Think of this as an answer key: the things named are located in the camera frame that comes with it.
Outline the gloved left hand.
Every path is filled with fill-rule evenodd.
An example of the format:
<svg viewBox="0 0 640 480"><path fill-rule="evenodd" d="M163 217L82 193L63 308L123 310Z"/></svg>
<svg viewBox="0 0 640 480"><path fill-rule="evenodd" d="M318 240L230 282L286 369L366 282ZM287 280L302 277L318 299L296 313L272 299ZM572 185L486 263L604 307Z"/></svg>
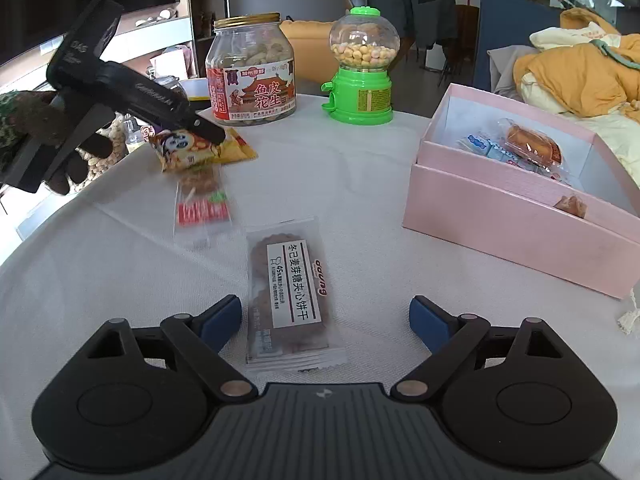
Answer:
<svg viewBox="0 0 640 480"><path fill-rule="evenodd" d="M10 91L1 95L1 183L8 184L10 167L18 151L29 140L36 140L49 148L58 148L72 133L70 118L51 105L55 91ZM50 179L40 179L58 195L70 192L70 182L79 184L88 177L88 162L78 150L97 158L112 154L113 143L106 136L93 133L78 145L55 170Z"/></svg>

